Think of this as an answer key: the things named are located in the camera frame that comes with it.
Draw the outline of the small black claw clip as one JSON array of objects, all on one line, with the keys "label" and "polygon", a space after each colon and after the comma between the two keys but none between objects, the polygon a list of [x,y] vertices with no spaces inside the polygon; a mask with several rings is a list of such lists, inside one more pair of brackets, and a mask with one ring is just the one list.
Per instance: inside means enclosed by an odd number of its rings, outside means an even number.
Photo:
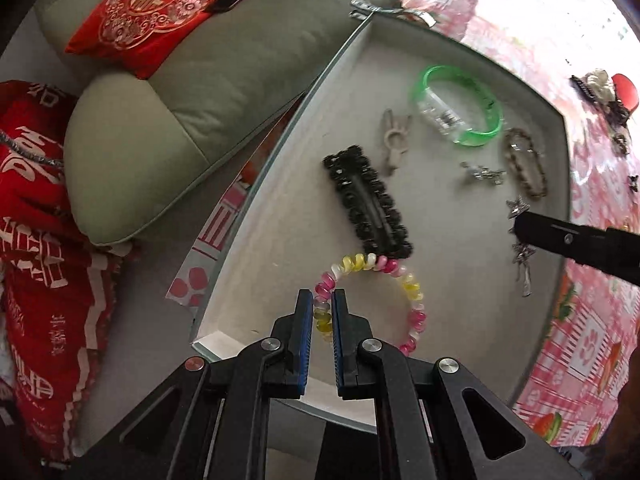
[{"label": "small black claw clip", "polygon": [[635,174],[634,176],[628,177],[628,186],[631,192],[638,193],[639,192],[639,176]]}]

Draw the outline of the small silver earring charm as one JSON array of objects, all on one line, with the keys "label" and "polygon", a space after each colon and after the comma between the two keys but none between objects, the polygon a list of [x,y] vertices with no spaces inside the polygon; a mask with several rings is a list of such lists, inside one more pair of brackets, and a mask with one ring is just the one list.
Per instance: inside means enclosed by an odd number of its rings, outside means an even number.
[{"label": "small silver earring charm", "polygon": [[482,165],[472,165],[469,162],[462,162],[460,167],[465,172],[465,177],[469,181],[488,182],[492,185],[502,185],[506,172],[504,170],[492,170]]}]

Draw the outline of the black beaded hair clip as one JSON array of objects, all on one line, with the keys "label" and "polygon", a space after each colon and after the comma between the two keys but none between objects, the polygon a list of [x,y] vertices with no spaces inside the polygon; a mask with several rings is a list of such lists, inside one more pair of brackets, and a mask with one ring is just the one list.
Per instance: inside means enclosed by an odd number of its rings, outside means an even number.
[{"label": "black beaded hair clip", "polygon": [[413,253],[407,228],[387,193],[387,186],[359,145],[329,154],[322,165],[347,217],[360,240],[363,251],[377,256],[405,260]]}]

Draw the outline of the green translucent bangle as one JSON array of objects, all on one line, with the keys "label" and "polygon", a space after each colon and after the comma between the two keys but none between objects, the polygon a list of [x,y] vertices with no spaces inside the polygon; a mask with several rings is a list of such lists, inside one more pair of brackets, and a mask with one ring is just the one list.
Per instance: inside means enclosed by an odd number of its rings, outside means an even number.
[{"label": "green translucent bangle", "polygon": [[500,102],[486,84],[451,65],[432,65],[412,92],[419,116],[453,144],[480,148],[503,127]]}]

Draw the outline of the beige rabbit hair clip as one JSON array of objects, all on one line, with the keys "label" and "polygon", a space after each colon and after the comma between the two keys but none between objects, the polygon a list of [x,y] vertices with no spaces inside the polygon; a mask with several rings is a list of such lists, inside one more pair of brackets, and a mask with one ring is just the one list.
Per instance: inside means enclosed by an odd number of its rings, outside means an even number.
[{"label": "beige rabbit hair clip", "polygon": [[387,151],[386,172],[392,176],[401,167],[409,149],[411,116],[397,116],[388,108],[382,116],[383,144]]}]

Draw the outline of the dark patterned scrunchie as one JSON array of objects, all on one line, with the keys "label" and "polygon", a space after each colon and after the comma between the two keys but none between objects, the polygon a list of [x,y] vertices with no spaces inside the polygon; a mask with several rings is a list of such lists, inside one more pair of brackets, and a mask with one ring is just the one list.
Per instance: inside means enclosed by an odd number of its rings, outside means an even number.
[{"label": "dark patterned scrunchie", "polygon": [[608,124],[616,128],[626,128],[627,122],[630,116],[630,111],[624,107],[624,104],[620,100],[613,100],[608,102],[604,108],[605,118]]}]

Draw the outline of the red plastic chair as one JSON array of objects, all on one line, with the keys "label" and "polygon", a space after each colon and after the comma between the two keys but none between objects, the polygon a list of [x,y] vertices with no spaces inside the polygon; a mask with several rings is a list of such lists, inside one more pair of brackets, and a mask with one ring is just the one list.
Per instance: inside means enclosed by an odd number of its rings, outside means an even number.
[{"label": "red plastic chair", "polygon": [[634,83],[623,74],[612,77],[617,99],[632,114],[639,106],[639,93]]}]

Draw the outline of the cream scrunchie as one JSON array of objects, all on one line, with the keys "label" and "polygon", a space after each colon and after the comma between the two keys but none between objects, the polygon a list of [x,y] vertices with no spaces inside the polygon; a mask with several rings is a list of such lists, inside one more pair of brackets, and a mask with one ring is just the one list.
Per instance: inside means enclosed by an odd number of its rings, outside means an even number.
[{"label": "cream scrunchie", "polygon": [[616,99],[612,78],[605,70],[593,70],[586,73],[584,81],[600,104],[608,104]]}]

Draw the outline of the red printed blanket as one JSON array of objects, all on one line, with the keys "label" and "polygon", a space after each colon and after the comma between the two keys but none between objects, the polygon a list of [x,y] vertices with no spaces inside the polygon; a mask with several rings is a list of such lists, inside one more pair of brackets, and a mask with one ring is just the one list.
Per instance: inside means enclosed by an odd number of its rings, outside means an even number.
[{"label": "red printed blanket", "polygon": [[76,426],[107,347],[128,243],[96,247],[70,212],[65,133],[70,94],[1,85],[1,307],[17,408],[44,456],[74,457]]}]

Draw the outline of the grey shallow tray box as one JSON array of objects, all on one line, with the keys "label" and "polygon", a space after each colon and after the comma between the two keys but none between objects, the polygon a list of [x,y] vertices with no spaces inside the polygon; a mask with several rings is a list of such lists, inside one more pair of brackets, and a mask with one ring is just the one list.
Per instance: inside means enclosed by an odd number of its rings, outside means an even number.
[{"label": "grey shallow tray box", "polygon": [[416,357],[452,356],[513,403],[541,345],[563,261],[530,259],[525,296],[513,259],[509,203],[518,180],[477,182],[467,166],[506,169],[503,140],[466,148],[442,136],[413,99],[429,67],[461,68],[492,91],[507,127],[541,156],[549,193],[533,210],[570,215],[563,115],[517,76],[438,32],[382,16],[361,24],[282,134],[247,197],[198,315],[193,345],[235,356],[290,313],[298,292],[372,234],[405,249],[401,269],[422,292],[426,329]]}]

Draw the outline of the strawberry pattern tablecloth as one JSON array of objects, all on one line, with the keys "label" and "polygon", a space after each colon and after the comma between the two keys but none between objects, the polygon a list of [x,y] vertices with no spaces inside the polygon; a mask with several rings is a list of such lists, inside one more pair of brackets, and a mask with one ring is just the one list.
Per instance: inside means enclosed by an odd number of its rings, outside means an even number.
[{"label": "strawberry pattern tablecloth", "polygon": [[[488,53],[484,42],[498,39],[491,24],[479,21],[469,24],[462,41],[454,41],[520,78],[563,115],[570,154],[570,215],[564,220],[597,228],[635,228],[639,218],[624,188],[624,168],[608,147],[596,115],[565,82],[538,70],[526,73],[523,55],[512,47]],[[200,314],[260,174],[247,190],[235,193],[232,203],[238,214],[216,262],[183,268],[169,287],[169,299]],[[551,445],[586,445],[604,434],[627,380],[628,359],[636,345],[639,291],[619,278],[560,258],[563,270],[533,367],[516,400],[506,403]],[[349,309],[369,321],[375,336],[392,344],[414,339],[418,346],[426,311],[418,282],[401,265],[395,274],[352,272],[337,285]]]}]

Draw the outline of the red embroidered cushion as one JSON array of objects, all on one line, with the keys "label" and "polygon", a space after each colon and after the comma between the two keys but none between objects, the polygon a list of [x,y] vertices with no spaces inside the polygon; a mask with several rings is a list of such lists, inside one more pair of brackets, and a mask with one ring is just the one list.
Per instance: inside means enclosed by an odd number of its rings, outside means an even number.
[{"label": "red embroidered cushion", "polygon": [[150,78],[194,29],[214,0],[103,0],[66,44],[69,54],[100,58]]}]

